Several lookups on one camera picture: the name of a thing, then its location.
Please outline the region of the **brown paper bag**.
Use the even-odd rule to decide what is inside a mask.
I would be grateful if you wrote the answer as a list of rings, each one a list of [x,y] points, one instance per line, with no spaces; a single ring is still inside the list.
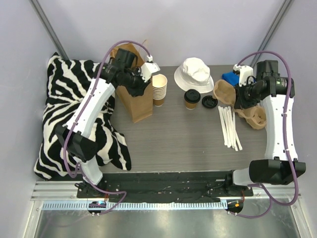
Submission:
[[[116,46],[110,53],[111,57],[115,57],[118,49],[124,49],[131,51],[137,56],[132,63],[132,66],[141,66],[144,63],[143,57],[140,55],[140,50],[137,50],[132,43],[125,43]],[[123,103],[125,109],[131,116],[134,123],[139,122],[153,114],[153,88],[152,83],[150,83],[142,96],[132,97],[127,89],[123,86],[119,86],[116,89],[116,94]]]

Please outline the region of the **brown pulp cup carrier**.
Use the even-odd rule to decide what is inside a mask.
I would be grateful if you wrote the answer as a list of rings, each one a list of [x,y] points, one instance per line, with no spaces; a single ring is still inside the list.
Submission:
[[[215,83],[213,96],[221,103],[231,107],[234,107],[236,102],[235,88],[223,79],[220,79]]]

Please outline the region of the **brown paper coffee cup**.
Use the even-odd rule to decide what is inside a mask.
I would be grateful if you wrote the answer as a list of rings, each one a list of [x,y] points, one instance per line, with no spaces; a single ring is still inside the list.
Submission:
[[[193,110],[197,103],[200,101],[201,95],[195,89],[189,89],[184,94],[185,107],[189,110]]]

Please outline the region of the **black plastic cup lid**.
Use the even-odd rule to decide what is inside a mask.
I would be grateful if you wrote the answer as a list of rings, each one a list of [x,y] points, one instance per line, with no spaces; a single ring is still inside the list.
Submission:
[[[195,89],[189,89],[184,94],[184,100],[191,104],[198,103],[200,99],[201,99],[201,95]]]

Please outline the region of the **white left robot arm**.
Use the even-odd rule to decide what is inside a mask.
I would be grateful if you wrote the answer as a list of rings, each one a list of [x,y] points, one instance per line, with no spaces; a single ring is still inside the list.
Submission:
[[[97,162],[98,144],[89,136],[102,107],[119,86],[125,87],[133,97],[142,96],[152,74],[159,71],[150,53],[141,66],[133,66],[137,60],[138,56],[131,50],[119,48],[114,57],[107,52],[77,110],[65,125],[59,124],[55,130],[68,174],[75,178],[81,173],[89,184],[88,192],[95,198],[104,195],[106,182]]]

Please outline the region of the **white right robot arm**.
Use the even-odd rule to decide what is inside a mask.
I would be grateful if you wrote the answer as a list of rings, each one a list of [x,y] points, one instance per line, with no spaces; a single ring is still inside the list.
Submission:
[[[234,196],[249,184],[288,185],[306,171],[306,164],[298,161],[293,140],[294,81],[280,75],[276,60],[257,63],[256,73],[250,66],[237,64],[233,72],[239,76],[234,109],[251,109],[261,104],[266,116],[267,139],[264,158],[233,171],[232,178],[223,184],[224,191]]]

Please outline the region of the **blue folded cloth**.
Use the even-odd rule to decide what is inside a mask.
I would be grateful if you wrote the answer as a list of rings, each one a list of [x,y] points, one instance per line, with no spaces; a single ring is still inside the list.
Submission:
[[[239,83],[239,75],[235,74],[234,72],[228,72],[224,73],[221,78],[231,84],[232,86],[235,86]]]

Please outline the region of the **stack of paper cups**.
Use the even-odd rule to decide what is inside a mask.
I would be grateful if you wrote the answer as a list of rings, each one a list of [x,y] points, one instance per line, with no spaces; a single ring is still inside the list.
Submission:
[[[152,77],[153,86],[153,104],[160,107],[164,103],[167,91],[167,78],[163,74],[157,74]]]

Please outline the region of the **black spare cup lid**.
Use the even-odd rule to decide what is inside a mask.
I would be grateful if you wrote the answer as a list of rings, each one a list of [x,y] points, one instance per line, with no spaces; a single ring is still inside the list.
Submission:
[[[211,95],[202,98],[202,105],[207,109],[213,109],[218,105],[218,100]]]

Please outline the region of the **white bucket hat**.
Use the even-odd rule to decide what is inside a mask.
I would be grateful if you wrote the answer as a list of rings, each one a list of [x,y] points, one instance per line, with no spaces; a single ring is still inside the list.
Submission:
[[[174,81],[183,91],[194,89],[200,94],[214,88],[210,68],[200,58],[187,58],[176,69]]]

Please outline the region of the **zebra striped pillow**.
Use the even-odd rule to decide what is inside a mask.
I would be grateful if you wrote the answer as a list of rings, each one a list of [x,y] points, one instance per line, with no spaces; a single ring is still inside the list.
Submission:
[[[34,173],[44,180],[68,174],[55,128],[58,124],[66,124],[74,115],[89,89],[97,66],[92,60],[66,60],[58,53],[54,53],[48,61],[43,139],[34,165]],[[112,163],[119,169],[129,171],[132,164],[125,137],[110,123],[114,109],[115,97],[111,95],[99,112],[89,139],[98,144],[96,158],[99,166]]]

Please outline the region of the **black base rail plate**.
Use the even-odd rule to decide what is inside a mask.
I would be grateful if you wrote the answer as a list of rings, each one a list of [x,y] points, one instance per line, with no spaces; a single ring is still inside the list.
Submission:
[[[221,197],[252,197],[252,189],[232,183],[231,171],[152,172],[105,174],[104,190],[96,191],[84,181],[76,183],[77,198],[107,198],[118,202],[118,191],[126,191],[125,203],[203,203]]]

